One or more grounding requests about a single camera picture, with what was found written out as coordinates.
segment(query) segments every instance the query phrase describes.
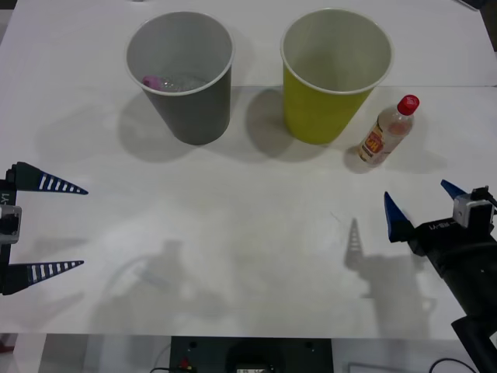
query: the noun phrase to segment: red bottle cap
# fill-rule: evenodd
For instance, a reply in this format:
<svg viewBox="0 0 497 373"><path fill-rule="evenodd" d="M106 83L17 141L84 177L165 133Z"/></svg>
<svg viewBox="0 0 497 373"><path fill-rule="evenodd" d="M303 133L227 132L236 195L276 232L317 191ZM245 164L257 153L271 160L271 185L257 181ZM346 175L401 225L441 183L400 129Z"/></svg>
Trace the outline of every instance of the red bottle cap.
<svg viewBox="0 0 497 373"><path fill-rule="evenodd" d="M402 115L413 115L419 106L419 99L413 95L407 95L397 105L397 110Z"/></svg>

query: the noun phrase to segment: gray paper cup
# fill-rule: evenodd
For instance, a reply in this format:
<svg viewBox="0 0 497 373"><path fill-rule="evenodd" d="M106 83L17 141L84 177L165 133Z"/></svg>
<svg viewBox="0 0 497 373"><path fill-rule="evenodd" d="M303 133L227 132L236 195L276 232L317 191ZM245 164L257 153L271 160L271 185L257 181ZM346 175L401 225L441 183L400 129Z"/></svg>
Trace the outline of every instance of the gray paper cup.
<svg viewBox="0 0 497 373"><path fill-rule="evenodd" d="M216 19L174 12L150 19L127 45L130 77L144 90L172 133L191 145L219 138L230 120L235 46ZM161 77L169 91L143 83Z"/></svg>

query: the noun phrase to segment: yellow paper cup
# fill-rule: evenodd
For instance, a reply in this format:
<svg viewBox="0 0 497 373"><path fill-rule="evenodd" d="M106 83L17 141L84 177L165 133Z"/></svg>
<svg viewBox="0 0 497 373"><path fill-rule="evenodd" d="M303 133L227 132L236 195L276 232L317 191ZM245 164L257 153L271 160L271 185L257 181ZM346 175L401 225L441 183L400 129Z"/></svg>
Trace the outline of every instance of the yellow paper cup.
<svg viewBox="0 0 497 373"><path fill-rule="evenodd" d="M310 144L335 140L388 74L394 48L371 19L321 9L293 22L281 40L285 121Z"/></svg>

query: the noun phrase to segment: white tabletop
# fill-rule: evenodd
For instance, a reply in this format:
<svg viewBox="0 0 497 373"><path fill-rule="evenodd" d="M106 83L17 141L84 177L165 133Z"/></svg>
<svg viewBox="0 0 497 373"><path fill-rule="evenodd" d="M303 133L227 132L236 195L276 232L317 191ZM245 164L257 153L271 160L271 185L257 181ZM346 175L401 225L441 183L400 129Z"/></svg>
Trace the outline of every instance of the white tabletop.
<svg viewBox="0 0 497 373"><path fill-rule="evenodd" d="M347 5L394 39L385 84L497 84L481 18L459 3L297 3L19 1L0 48L0 170L30 162L90 194L19 194L12 262L86 263L3 298L2 332L455 338L461 308L429 264L388 242L382 197L418 224L451 214L442 178L497 187L497 89L376 89L327 148L288 135L278 89L234 89L227 132L198 148L167 132L125 73L142 20L196 9L235 35L235 84L277 84L285 25ZM347 149L406 93L421 99L415 129L361 173Z"/></svg>
<svg viewBox="0 0 497 373"><path fill-rule="evenodd" d="M287 134L277 89L235 89L228 130L197 148L132 85L33 87L36 105L3 108L0 169L25 160L90 194L20 193L12 262L86 263L3 298L0 330L455 338L463 312L388 242L383 192L417 225L451 215L442 178L497 187L496 88L376 89L327 148ZM346 150L406 93L421 99L412 133L361 173ZM347 256L351 234L363 255Z"/></svg>
<svg viewBox="0 0 497 373"><path fill-rule="evenodd" d="M359 11L390 34L395 59L385 86L497 85L481 15L456 0L19 0L0 49L0 70L9 70L0 85L32 72L115 85L130 35L146 19L179 10L210 13L231 31L233 85L279 85L284 30L323 7Z"/></svg>

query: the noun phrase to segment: paper cup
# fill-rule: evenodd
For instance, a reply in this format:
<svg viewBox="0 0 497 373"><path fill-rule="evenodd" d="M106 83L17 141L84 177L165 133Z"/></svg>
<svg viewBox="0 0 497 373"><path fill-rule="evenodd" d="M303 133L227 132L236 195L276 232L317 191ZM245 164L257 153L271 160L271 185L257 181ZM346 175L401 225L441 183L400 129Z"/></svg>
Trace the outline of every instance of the paper cup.
<svg viewBox="0 0 497 373"><path fill-rule="evenodd" d="M216 19L174 12L141 25L127 45L126 60L130 77L172 133L187 144L203 145L228 127L234 54L230 33ZM143 84L150 75L196 88L161 92Z"/></svg>
<svg viewBox="0 0 497 373"><path fill-rule="evenodd" d="M281 40L285 121L294 137L329 143L388 74L394 48L371 19L321 9L297 19Z"/></svg>

